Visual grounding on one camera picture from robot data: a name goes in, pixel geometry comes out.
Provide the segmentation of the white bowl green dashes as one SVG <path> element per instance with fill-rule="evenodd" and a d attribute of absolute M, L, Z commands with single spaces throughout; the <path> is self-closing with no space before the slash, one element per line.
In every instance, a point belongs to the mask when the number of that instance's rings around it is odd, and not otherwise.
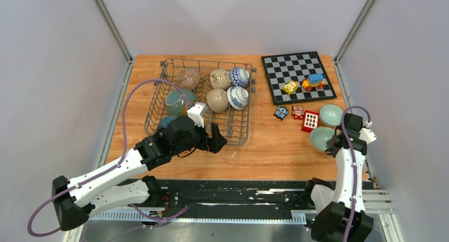
<path fill-rule="evenodd" d="M 323 105 L 319 110 L 320 121 L 328 127 L 339 126 L 342 119 L 343 110 L 333 104 Z"/>

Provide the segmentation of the mint green leaf bowl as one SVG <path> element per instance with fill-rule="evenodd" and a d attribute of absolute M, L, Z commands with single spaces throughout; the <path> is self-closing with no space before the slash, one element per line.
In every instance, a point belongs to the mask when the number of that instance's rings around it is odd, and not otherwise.
<path fill-rule="evenodd" d="M 313 148 L 324 153 L 328 148 L 326 142 L 335 134 L 335 130 L 329 127 L 317 127 L 310 132 L 309 141 Z"/>

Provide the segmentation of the plain beige bowl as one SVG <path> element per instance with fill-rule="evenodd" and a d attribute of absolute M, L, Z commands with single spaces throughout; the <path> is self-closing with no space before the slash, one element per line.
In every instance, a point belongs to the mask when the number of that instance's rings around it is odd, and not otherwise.
<path fill-rule="evenodd" d="M 227 92 L 223 89 L 212 89 L 206 95 L 207 104 L 215 113 L 221 113 L 228 109 L 229 102 Z"/>

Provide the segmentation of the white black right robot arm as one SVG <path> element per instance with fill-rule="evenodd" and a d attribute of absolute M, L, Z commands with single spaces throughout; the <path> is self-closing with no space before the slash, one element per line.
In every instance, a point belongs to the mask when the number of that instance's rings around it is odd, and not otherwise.
<path fill-rule="evenodd" d="M 341 121 L 340 132 L 326 142 L 325 151 L 337 163 L 335 189 L 313 178 L 302 195 L 303 204 L 317 212 L 309 225 L 315 241 L 365 241 L 374 227 L 362 198 L 362 173 L 367 146 L 375 135 L 362 138 L 369 130 L 361 116 L 345 113 Z"/>

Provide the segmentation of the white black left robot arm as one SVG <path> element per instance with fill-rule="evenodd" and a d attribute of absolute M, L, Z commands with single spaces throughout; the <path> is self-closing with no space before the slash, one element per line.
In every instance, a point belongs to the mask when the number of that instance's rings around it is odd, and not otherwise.
<path fill-rule="evenodd" d="M 124 205 L 159 205 L 163 191 L 154 176 L 145 176 L 128 184 L 124 181 L 167 164 L 185 151 L 202 150 L 216 154 L 226 144 L 227 139 L 221 135 L 216 123 L 211 124 L 211 133 L 207 133 L 191 118 L 179 116 L 166 128 L 145 137 L 123 158 L 79 177 L 55 178 L 52 202 L 60 230 L 72 230 L 100 212 Z"/>

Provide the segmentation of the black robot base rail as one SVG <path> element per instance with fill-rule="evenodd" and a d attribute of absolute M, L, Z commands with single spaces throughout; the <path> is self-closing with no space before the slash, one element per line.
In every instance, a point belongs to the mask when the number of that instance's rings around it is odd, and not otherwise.
<path fill-rule="evenodd" d="M 290 219 L 292 210 L 314 210 L 306 181 L 159 180 L 162 196 L 154 207 L 167 215 L 188 210 L 194 219 Z"/>

